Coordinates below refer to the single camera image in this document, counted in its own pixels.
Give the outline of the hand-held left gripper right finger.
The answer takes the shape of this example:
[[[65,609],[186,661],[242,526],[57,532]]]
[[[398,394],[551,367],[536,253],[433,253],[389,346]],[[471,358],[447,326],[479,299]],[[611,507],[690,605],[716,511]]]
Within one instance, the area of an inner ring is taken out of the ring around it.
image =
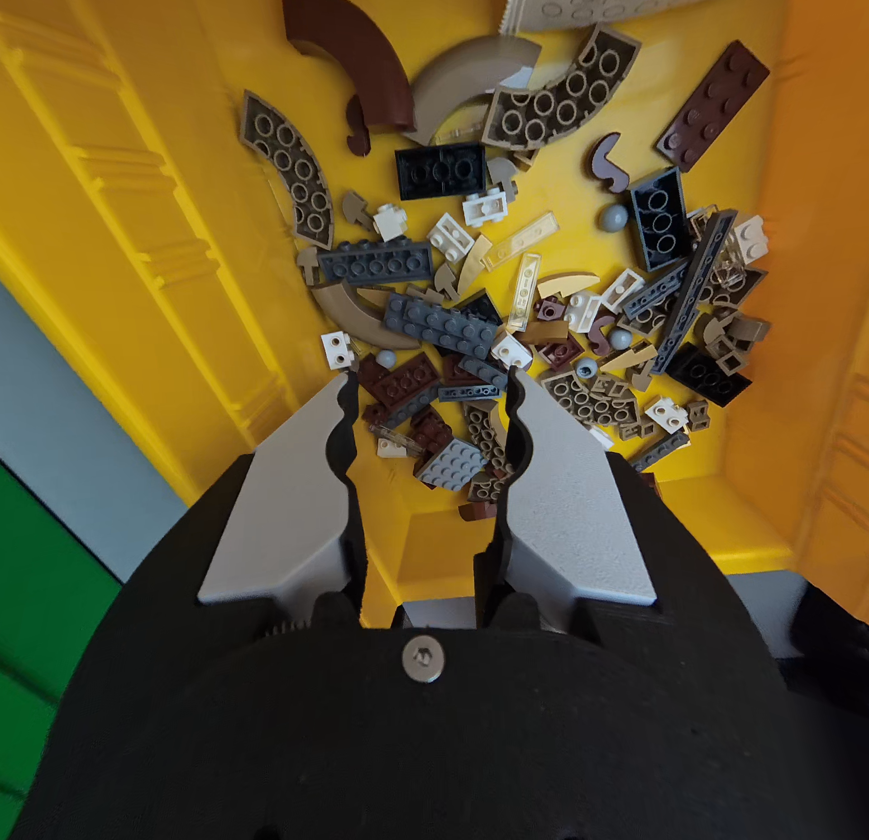
[[[475,609],[491,625],[508,592],[536,601],[569,632],[581,599],[650,607],[653,582],[604,447],[537,381],[512,368],[506,454],[514,473],[497,502],[493,538],[475,556]]]

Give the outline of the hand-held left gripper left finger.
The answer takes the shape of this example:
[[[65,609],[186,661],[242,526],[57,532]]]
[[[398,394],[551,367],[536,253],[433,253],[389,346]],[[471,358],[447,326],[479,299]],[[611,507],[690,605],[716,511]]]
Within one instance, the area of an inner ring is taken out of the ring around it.
[[[358,380],[342,371],[256,449],[198,598],[270,597],[296,622],[341,592],[357,617],[368,559],[355,487]]]

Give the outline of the light grey square plate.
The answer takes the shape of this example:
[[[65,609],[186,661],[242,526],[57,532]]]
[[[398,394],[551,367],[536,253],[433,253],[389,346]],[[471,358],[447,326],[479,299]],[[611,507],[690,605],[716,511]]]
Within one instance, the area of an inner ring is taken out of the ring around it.
[[[481,450],[461,439],[453,438],[420,465],[414,477],[423,484],[458,491],[482,471],[488,460]]]

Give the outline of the pile of toy bricks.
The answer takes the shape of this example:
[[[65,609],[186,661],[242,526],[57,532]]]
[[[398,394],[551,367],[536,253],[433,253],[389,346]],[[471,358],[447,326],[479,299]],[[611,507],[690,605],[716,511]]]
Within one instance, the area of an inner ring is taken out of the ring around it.
[[[527,89],[540,46],[531,40],[491,35],[465,40],[443,52],[409,83],[395,48],[361,8],[349,0],[282,0],[286,30],[294,44],[320,47],[336,59],[356,89],[346,117],[354,154],[370,151],[371,125],[405,128],[414,146],[397,150],[396,172],[402,201],[465,197],[466,226],[501,221],[514,200],[514,163],[575,133],[612,100],[633,69],[641,44],[604,23],[591,24],[589,36],[556,80]],[[240,140],[276,168],[293,204],[293,231],[306,240],[309,254],[299,264],[323,311],[341,318],[346,333],[371,346],[411,350],[429,343],[456,355],[455,364],[485,393],[466,399],[497,397],[506,386],[506,368],[531,364],[531,354],[514,333],[528,333],[529,311],[544,308],[538,325],[544,348],[576,345],[580,332],[594,341],[599,325],[614,324],[627,340],[641,334],[633,322],[660,316],[660,347],[640,354],[636,363],[659,375],[689,334],[698,307],[712,293],[708,283],[730,240],[732,225],[716,230],[687,213],[681,175],[701,159],[769,77],[766,64],[741,41],[731,42],[662,133],[658,151],[673,166],[640,182],[607,157],[619,134],[610,133],[592,149],[589,167],[612,192],[625,195],[625,215],[634,223],[640,265],[657,278],[633,269],[604,295],[576,284],[547,281],[517,291],[510,318],[462,303],[453,264],[463,260],[470,281],[479,273],[469,255],[482,246],[446,214],[422,241],[407,237],[402,207],[383,205],[375,216],[360,201],[348,220],[378,234],[378,239],[334,246],[332,196],[320,163],[306,139],[276,107],[252,91],[244,93]]]

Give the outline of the yellow plastic bin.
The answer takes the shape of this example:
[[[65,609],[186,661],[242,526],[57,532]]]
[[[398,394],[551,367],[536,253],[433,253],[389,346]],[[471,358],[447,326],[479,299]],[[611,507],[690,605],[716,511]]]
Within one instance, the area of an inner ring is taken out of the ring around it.
[[[497,26],[503,0],[351,0],[410,78]],[[551,212],[540,274],[604,290],[635,264],[596,225],[587,150],[615,130],[632,178],[726,45],[766,84],[683,177],[687,207],[761,215],[772,322],[711,428],[654,473],[724,573],[793,567],[867,617],[867,0],[713,0],[617,24],[641,41],[591,122],[520,174],[494,245]],[[398,202],[392,132],[346,147],[353,88],[285,38],[281,0],[2,0],[2,283],[172,492],[193,504],[332,377],[330,323],[296,268],[292,204],[242,145],[250,89],[314,150],[336,240],[348,189]]]

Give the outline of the grey desk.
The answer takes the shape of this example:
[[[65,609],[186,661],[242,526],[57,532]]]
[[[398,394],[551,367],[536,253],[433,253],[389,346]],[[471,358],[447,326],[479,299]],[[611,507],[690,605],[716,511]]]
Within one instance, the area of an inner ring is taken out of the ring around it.
[[[2,289],[2,467],[125,583],[187,513]]]

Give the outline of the green plastic bin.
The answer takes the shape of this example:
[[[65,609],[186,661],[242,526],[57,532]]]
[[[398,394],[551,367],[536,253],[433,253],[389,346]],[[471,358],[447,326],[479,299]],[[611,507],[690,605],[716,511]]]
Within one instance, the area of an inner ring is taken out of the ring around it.
[[[72,674],[120,589],[1,469],[1,832],[16,821]]]

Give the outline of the black cushioned wrist pad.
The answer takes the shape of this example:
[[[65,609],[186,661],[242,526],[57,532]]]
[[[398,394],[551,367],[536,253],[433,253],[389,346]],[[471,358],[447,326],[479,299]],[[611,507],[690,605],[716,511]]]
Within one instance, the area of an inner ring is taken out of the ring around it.
[[[807,585],[788,637],[797,654],[777,660],[788,689],[867,719],[867,623]]]

